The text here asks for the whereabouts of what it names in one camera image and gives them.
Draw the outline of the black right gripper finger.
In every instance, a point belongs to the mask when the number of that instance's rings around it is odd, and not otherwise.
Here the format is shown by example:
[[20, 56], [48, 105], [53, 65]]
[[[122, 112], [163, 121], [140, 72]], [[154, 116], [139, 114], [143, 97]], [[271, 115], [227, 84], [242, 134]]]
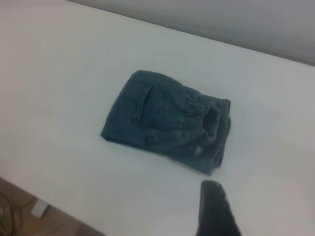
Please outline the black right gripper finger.
[[204, 180], [200, 189], [197, 236], [241, 236], [223, 186]]

